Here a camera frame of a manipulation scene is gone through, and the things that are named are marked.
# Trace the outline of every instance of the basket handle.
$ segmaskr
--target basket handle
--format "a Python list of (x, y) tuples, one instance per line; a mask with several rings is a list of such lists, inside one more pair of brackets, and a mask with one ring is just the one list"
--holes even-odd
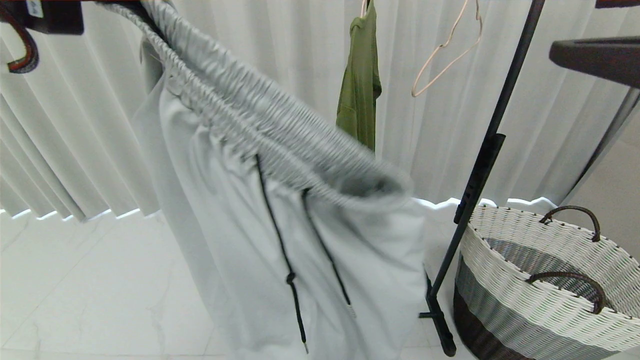
[(582, 206), (573, 206), (573, 205), (559, 206), (558, 208), (555, 208), (555, 209), (549, 211), (545, 215), (545, 217), (543, 217), (540, 220), (540, 222), (542, 224), (544, 224), (547, 220), (551, 220), (551, 216), (553, 214), (555, 214), (555, 213), (557, 213), (559, 211), (562, 211), (562, 210), (567, 210), (567, 209), (579, 210), (579, 211), (589, 215), (589, 217), (591, 218), (591, 221), (593, 221), (593, 230), (594, 230), (594, 234), (593, 234), (593, 237), (591, 238), (591, 241), (593, 241), (595, 243), (600, 241), (600, 222), (596, 218), (596, 215), (591, 212), (591, 210), (589, 210), (587, 208), (583, 208)]
[(600, 314), (602, 312), (602, 309), (604, 309), (605, 303), (607, 301), (604, 289), (595, 280), (586, 275), (578, 274), (577, 272), (541, 272), (539, 274), (531, 275), (531, 277), (528, 278), (526, 282), (532, 284), (536, 280), (546, 279), (547, 277), (573, 277), (574, 279), (582, 280), (588, 283), (589, 285), (591, 285), (591, 287), (593, 287), (593, 289), (596, 291), (596, 294), (598, 295), (598, 299), (593, 303), (593, 313), (596, 315)]

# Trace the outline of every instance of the white curtain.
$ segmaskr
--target white curtain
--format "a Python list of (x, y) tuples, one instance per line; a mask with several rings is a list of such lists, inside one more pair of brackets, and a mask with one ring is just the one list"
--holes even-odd
[[(178, 10), (285, 89), (335, 121), (360, 0), (174, 0)], [(530, 1), (481, 0), (480, 44), (425, 94), (410, 95), (429, 53), (445, 41), (463, 0), (375, 0), (383, 95), (378, 156), (412, 175), (415, 196), (459, 197), (513, 57)], [(127, 119), (144, 98), (140, 33), (82, 3), (82, 37), (34, 34), (40, 65), (0, 74), (0, 203), (11, 214), (90, 218), (158, 209)], [(500, 131), (507, 135), (483, 197), (547, 197), (571, 190), (627, 89), (564, 70), (548, 59), (553, 40), (637, 35), (640, 8), (594, 9), (585, 0), (547, 1)], [(22, 56), (2, 25), (0, 58)], [(477, 36), (470, 4), (451, 45), (425, 72), (434, 76)]]

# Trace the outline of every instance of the clothing rack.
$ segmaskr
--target clothing rack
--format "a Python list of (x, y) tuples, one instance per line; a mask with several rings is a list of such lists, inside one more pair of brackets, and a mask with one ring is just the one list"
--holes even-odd
[(486, 180), (489, 178), (493, 164), (495, 164), (500, 148), (504, 143), (505, 136), (503, 134), (499, 134), (497, 130), (500, 126), (500, 122), (502, 121), (507, 105), (509, 104), (509, 98), (513, 93), (518, 75), (520, 74), (520, 69), (522, 69), (522, 64), (527, 56), (527, 51), (529, 50), (533, 34), (536, 31), (536, 26), (538, 25), (538, 20), (540, 19), (540, 14), (542, 13), (544, 4), (545, 0), (532, 0), (527, 20), (525, 21), (522, 34), (520, 35), (518, 47), (513, 55), (509, 72), (507, 73), (504, 85), (502, 86), (502, 92), (500, 93), (498, 102), (495, 105), (493, 116), (489, 122), (486, 134), (484, 135), (482, 146), (480, 147), (476, 163), (474, 164), (471, 175), (469, 176), (465, 192), (460, 200), (460, 205), (458, 205), (456, 210), (453, 222), (458, 226), (453, 234), (447, 253), (440, 265), (440, 270), (438, 271), (438, 275), (433, 283), (431, 283), (431, 279), (429, 279), (429, 275), (427, 274), (427, 294), (425, 299), (429, 306), (429, 312), (420, 313), (419, 317), (433, 319), (438, 332), (438, 337), (440, 338), (442, 350), (450, 357), (456, 355), (456, 344), (453, 342), (453, 335), (451, 334), (451, 331), (449, 331), (447, 321), (444, 318), (444, 313), (438, 303), (438, 291), (440, 290), (445, 275), (447, 275), (447, 271), (451, 266), (451, 261), (453, 261), (453, 257), (456, 254), (462, 235), (467, 228), (467, 224), (469, 223), (474, 208), (480, 199)]

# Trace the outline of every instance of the laundry basket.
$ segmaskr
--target laundry basket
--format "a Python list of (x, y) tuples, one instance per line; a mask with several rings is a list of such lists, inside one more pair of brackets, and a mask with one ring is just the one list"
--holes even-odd
[[(564, 209), (595, 231), (551, 219)], [(599, 360), (640, 345), (640, 265), (589, 210), (479, 206), (460, 251), (454, 319), (480, 360)]]

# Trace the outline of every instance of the green garment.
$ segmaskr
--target green garment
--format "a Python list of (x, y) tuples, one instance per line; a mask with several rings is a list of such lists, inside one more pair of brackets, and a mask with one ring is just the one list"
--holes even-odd
[(376, 99), (382, 93), (373, 0), (364, 17), (353, 19), (349, 33), (351, 50), (342, 78), (336, 125), (373, 151), (376, 146)]

